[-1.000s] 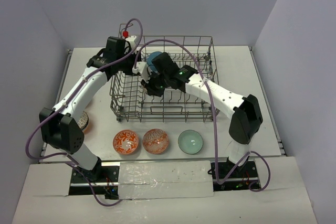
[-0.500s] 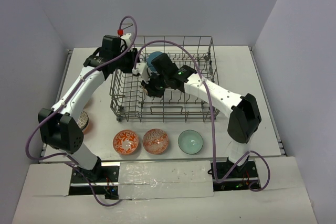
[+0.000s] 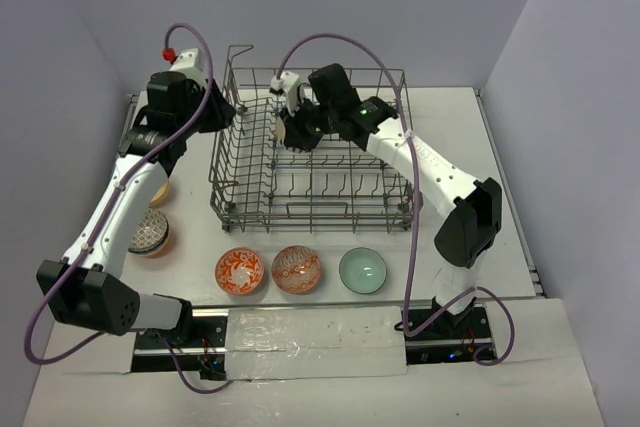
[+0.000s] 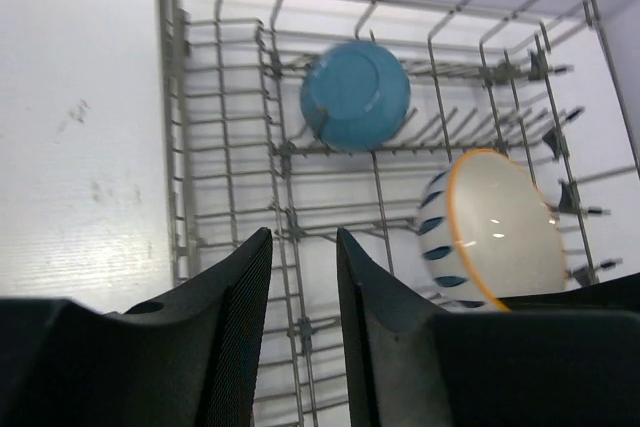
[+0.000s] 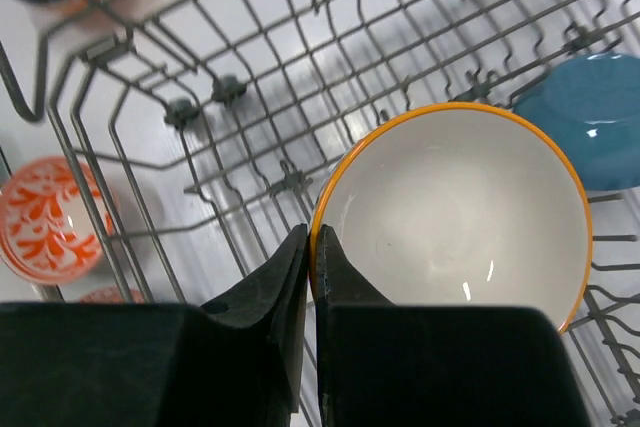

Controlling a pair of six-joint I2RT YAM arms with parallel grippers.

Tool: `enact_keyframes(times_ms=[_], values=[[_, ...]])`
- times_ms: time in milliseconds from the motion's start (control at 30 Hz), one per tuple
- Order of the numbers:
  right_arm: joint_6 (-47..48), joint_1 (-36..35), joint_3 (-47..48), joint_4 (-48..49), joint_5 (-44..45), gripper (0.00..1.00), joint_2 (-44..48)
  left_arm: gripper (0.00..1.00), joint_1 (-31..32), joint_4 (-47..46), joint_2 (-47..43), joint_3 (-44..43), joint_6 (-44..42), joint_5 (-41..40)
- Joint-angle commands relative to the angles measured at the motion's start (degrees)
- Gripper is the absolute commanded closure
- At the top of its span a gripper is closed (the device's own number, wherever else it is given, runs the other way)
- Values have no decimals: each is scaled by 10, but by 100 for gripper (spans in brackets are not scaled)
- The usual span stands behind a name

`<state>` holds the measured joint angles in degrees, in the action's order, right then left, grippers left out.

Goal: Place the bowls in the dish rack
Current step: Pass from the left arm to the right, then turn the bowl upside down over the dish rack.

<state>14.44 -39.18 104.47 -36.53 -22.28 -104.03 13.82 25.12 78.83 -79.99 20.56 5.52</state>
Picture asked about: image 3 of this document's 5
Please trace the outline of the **white bowl orange rim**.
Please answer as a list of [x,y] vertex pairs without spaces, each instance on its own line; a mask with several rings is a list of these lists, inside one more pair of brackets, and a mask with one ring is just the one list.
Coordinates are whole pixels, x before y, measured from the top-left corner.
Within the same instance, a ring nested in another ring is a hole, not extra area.
[[283,146],[286,138],[286,125],[285,125],[285,117],[280,115],[276,118],[276,123],[274,127],[274,141],[278,146]]

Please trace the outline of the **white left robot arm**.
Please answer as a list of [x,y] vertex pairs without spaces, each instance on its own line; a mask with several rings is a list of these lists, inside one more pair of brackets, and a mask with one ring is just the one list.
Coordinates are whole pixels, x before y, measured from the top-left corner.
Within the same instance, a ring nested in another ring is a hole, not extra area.
[[155,329],[180,346],[195,333],[190,302],[140,294],[120,277],[138,225],[185,154],[187,139],[229,127],[235,109],[215,82],[193,68],[153,74],[146,94],[89,222],[59,261],[40,265],[36,278],[62,324],[113,335]]

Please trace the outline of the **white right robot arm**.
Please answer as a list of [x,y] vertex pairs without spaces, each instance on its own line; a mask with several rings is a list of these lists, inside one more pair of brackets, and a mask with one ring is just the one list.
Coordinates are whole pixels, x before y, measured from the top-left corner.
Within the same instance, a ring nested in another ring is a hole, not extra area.
[[478,292],[476,265],[501,229],[502,189],[458,169],[407,126],[399,105],[377,96],[360,98],[345,69],[331,64],[307,78],[290,71],[276,74],[270,91],[284,98],[278,141],[300,152],[314,150],[329,134],[337,135],[382,161],[412,184],[414,207],[430,202],[443,223],[434,238],[445,267],[432,305],[432,318],[418,327],[405,325],[414,337],[435,325],[446,338],[469,325]]

